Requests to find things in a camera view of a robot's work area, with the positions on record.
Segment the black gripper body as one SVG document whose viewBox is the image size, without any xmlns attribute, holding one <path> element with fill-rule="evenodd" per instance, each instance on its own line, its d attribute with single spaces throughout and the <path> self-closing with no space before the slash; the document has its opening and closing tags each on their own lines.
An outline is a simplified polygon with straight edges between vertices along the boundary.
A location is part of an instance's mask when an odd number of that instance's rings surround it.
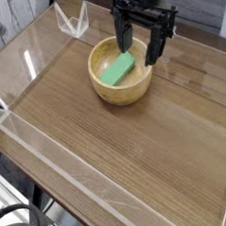
<svg viewBox="0 0 226 226">
<path fill-rule="evenodd" d="M 165 0 L 112 0 L 111 14 L 118 10 L 128 15 L 131 23 L 152 28 L 161 25 L 168 38 L 175 35 L 177 7 Z"/>
</svg>

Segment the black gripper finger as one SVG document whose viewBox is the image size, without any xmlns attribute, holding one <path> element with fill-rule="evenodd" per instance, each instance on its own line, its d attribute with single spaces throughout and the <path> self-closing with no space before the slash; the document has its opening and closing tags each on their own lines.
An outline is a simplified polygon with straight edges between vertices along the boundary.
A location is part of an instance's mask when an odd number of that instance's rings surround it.
<svg viewBox="0 0 226 226">
<path fill-rule="evenodd" d="M 118 10 L 113 12 L 113 19 L 118 48 L 122 53 L 126 53 L 132 44 L 131 21 L 126 13 Z"/>
<path fill-rule="evenodd" d="M 155 25 L 150 30 L 150 42 L 147 46 L 145 65 L 154 65 L 164 52 L 166 36 L 161 25 Z"/>
</svg>

